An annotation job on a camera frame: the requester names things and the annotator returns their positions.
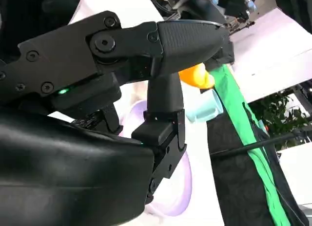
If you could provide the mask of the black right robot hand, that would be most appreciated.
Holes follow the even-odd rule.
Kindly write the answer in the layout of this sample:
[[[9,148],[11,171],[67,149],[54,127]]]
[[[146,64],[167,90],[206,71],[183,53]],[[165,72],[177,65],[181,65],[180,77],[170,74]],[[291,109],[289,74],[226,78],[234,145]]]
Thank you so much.
[[[194,19],[122,28],[104,11],[20,43],[0,69],[1,225],[139,216],[187,148],[178,73],[226,34]]]

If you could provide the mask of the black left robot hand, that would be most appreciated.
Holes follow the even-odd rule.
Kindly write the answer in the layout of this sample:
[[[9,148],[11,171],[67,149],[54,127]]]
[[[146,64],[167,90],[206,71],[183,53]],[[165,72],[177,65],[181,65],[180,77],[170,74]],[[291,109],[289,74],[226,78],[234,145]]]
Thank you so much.
[[[208,69],[219,68],[223,64],[234,62],[234,45],[230,40],[230,32],[224,24],[221,26],[223,42],[217,53],[205,62]]]

